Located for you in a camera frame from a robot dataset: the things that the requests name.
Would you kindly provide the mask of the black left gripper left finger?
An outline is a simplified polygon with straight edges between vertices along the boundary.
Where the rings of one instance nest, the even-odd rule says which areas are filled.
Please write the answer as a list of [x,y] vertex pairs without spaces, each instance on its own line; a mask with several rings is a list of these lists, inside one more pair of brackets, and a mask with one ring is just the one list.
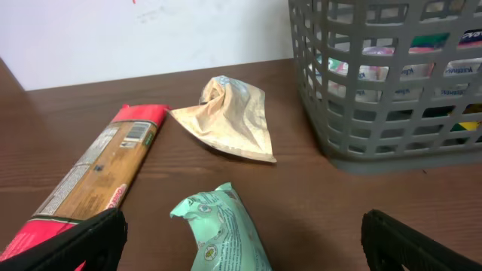
[[117,208],[85,220],[36,217],[1,254],[1,270],[116,270],[127,242],[127,222]]

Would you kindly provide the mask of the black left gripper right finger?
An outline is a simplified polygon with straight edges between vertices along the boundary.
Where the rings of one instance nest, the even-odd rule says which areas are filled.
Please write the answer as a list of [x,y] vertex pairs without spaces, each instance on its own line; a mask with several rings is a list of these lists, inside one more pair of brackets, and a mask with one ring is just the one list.
[[365,213],[361,228],[361,245],[371,271],[481,271],[479,263],[380,210]]

